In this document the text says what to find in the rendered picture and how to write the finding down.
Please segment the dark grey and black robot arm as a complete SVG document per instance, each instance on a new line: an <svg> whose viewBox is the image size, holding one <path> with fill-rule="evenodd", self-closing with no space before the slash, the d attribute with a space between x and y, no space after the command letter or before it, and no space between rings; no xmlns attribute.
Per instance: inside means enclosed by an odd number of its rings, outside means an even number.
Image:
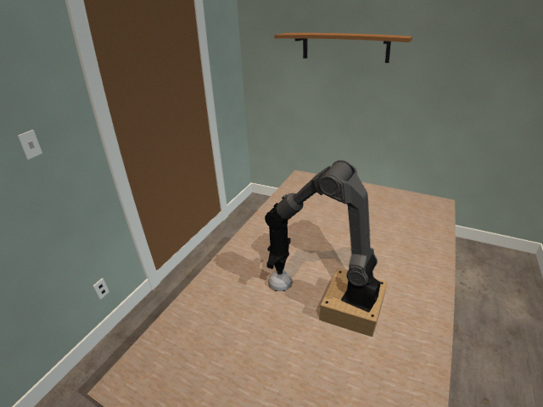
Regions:
<svg viewBox="0 0 543 407"><path fill-rule="evenodd" d="M329 167L314 176L297 194L285 194L283 200L266 213L270 242L283 245L288 241L288 220L302 210L303 202L316 192L347 204L351 257L347 272L347 291L341 301L370 312L378 299L381 282L371 273L378 260L370 246L367 190L361 183L356 168L347 161L338 160ZM322 175L318 178L320 174Z"/></svg>

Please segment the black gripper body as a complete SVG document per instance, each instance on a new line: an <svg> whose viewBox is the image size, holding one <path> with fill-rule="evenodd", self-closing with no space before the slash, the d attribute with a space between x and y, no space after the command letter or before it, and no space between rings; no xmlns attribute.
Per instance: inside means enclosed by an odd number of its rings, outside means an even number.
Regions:
<svg viewBox="0 0 543 407"><path fill-rule="evenodd" d="M288 241L284 243L283 245L275 245L272 242L270 242L270 245L268 247L269 253L269 259L267 264L267 268L273 269L274 265L282 258L288 255L288 248L289 244L291 243L290 238L288 238Z"/></svg>

